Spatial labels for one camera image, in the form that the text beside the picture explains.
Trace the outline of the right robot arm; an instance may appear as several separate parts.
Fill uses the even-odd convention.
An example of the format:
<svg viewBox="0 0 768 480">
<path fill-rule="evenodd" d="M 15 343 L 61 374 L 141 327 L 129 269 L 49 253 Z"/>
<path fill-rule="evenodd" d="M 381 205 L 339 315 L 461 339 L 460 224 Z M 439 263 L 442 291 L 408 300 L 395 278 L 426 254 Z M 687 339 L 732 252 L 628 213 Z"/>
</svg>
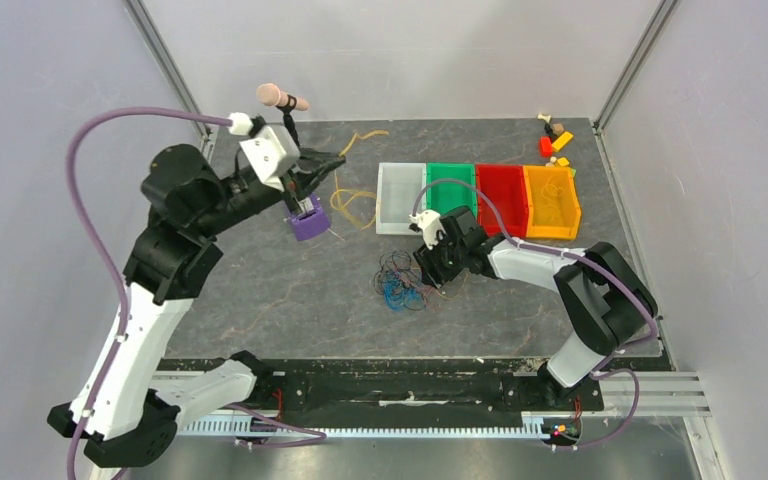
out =
<svg viewBox="0 0 768 480">
<path fill-rule="evenodd" d="M 658 313 L 657 303 L 610 243 L 588 249 L 539 245 L 504 232 L 489 234 L 472 211 L 424 210 L 410 218 L 423 244 L 413 254 L 423 284 L 440 288 L 463 271 L 538 286 L 560 296 L 573 332 L 540 368 L 540 400 L 562 408 L 578 384 Z"/>
</svg>

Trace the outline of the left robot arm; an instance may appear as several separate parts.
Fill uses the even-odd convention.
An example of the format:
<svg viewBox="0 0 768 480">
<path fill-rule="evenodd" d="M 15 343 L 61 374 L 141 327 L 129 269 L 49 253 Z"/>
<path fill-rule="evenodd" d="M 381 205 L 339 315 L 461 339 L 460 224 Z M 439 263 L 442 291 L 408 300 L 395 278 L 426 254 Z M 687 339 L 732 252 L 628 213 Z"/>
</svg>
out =
<svg viewBox="0 0 768 480">
<path fill-rule="evenodd" d="M 167 147 L 150 163 L 141 189 L 149 220 L 123 269 L 115 323 L 83 390 L 54 406 L 48 424 L 95 466 L 147 466 L 175 436 L 215 410 L 273 398 L 269 368 L 243 351 L 175 387 L 151 385 L 171 335 L 222 258 L 217 236 L 276 205 L 296 205 L 345 162 L 338 153 L 291 148 L 285 184 L 263 184 L 252 167 L 218 176 L 194 146 Z"/>
</svg>

